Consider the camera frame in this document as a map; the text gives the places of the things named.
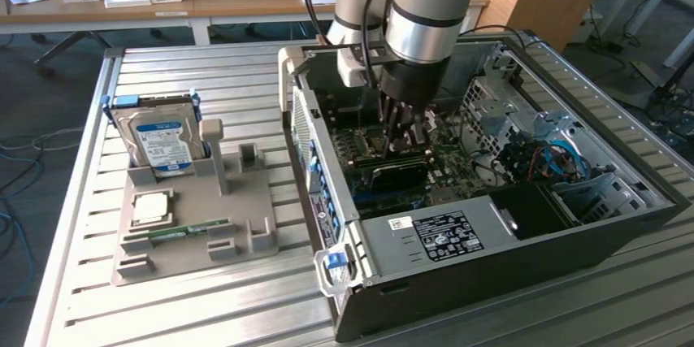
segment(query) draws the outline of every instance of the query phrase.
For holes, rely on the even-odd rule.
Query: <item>circuit board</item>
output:
[[[384,159],[384,127],[334,129],[333,145],[364,219],[473,197],[486,184],[476,173],[452,124],[432,112],[432,143]]]

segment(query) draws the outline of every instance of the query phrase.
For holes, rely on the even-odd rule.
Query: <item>floor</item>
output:
[[[628,7],[629,17],[636,0]],[[597,0],[596,11],[605,13],[615,0]],[[653,69],[668,76],[672,72],[663,68],[660,63],[668,57],[681,39],[694,26],[694,11],[685,9],[672,2],[665,2],[657,10],[657,18],[652,18],[640,34],[641,47],[628,46],[620,54],[624,60],[640,60]],[[218,31],[226,36],[216,42],[286,40],[290,36],[301,37],[298,25],[265,24],[258,25],[256,37],[245,33],[246,26],[226,26]],[[150,35],[147,29],[129,32],[103,33],[105,38],[114,46],[153,47],[193,45],[194,38],[187,28],[163,29],[162,39]],[[66,34],[49,34],[51,43],[57,43]],[[10,36],[0,36],[0,47],[10,40]],[[50,66],[57,70],[51,79],[45,79],[35,72],[33,61],[47,50],[49,46],[33,42],[27,35],[17,35],[10,45],[0,49],[0,143],[14,145],[26,143],[31,138],[10,137],[19,135],[41,135],[62,128],[75,128],[83,125],[87,116],[89,104],[95,87],[97,76],[102,65],[102,48],[90,41],[79,42]],[[587,46],[571,46],[564,55],[589,76],[601,76],[620,64],[605,56],[596,54]],[[685,76],[684,85],[692,85],[694,71]],[[629,98],[629,94],[645,91],[648,84],[636,78],[627,69],[601,76],[599,84],[619,99]],[[645,115],[635,110],[635,114],[648,121]],[[668,129],[657,129],[667,138],[675,139],[675,147],[694,161],[694,154],[689,142],[673,137]],[[61,146],[75,142],[79,134],[66,135],[50,146]],[[38,151],[29,149],[15,153],[19,158],[35,158]],[[34,298],[38,293],[43,268],[50,255],[50,246],[55,225],[62,210],[65,193],[67,191],[73,164],[78,150],[45,152],[45,173],[35,185],[21,195],[3,200],[0,194],[0,212],[9,212],[22,222],[33,248],[35,275],[30,289],[21,298],[0,307],[0,346],[22,344],[27,333],[27,326],[33,314]],[[6,181],[19,174],[26,163],[0,159],[0,188]],[[0,236],[0,250],[10,243],[10,235]],[[3,274],[0,275],[0,301],[23,283],[27,277],[27,260],[22,251],[21,242],[13,244],[9,256],[0,259]]]

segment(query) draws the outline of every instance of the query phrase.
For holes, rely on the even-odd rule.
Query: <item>slotted aluminum surface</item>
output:
[[[83,185],[69,191],[29,345],[336,345],[281,134],[276,54],[297,44],[127,50],[122,59],[105,62],[110,69],[102,70],[98,91],[147,95],[195,87],[203,116],[224,120],[224,148],[253,141],[265,150],[282,250],[273,258],[111,286],[127,156],[115,129],[93,114],[95,142],[81,150],[86,169],[77,167],[73,179]],[[529,52],[616,136],[694,198],[691,165],[548,48]],[[525,88],[542,101],[540,86]],[[98,111],[97,96],[94,105]],[[70,202],[78,203],[75,210]],[[693,286],[691,208],[595,269],[349,345],[679,345],[694,336]]]

